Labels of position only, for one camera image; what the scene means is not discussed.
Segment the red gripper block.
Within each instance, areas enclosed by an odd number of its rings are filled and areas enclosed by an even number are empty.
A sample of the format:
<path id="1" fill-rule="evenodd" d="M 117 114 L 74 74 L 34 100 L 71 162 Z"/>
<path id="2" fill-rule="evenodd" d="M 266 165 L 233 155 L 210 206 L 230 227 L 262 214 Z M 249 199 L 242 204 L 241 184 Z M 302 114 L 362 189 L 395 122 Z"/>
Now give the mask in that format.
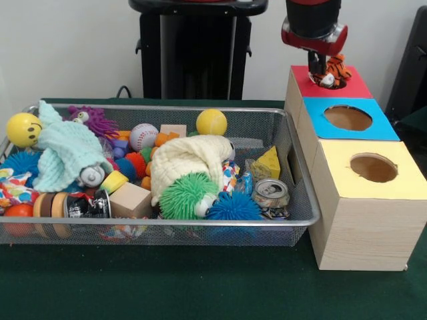
<path id="1" fill-rule="evenodd" d="M 326 74 L 326 55 L 337 55 L 342 50 L 348 36 L 348 26 L 337 23 L 326 36 L 319 38 L 304 38 L 296 35 L 290 29 L 287 18 L 282 24 L 282 41 L 291 47 L 308 51 L 308 69 L 311 74 Z"/>

